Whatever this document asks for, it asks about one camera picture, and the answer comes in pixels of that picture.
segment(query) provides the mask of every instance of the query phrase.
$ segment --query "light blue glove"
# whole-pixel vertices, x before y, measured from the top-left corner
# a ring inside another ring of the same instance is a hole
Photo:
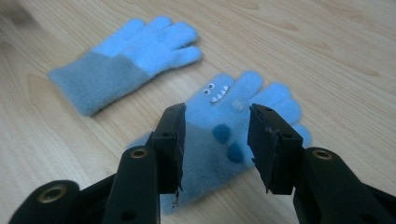
[[[197,37],[186,22],[165,16],[148,24],[130,20],[77,61],[50,71],[49,79],[80,114],[91,116],[162,71],[199,60],[201,51],[190,46]]]
[[[298,123],[302,112],[291,98],[289,88],[272,83],[260,91],[262,77],[244,72],[238,80],[221,74],[205,85],[187,102],[186,142],[183,178],[178,206],[175,195],[161,195],[163,214],[218,189],[229,180],[253,166],[248,147],[249,107],[251,104],[272,107],[304,138],[311,142],[310,132]],[[131,146],[144,145],[144,138]]]

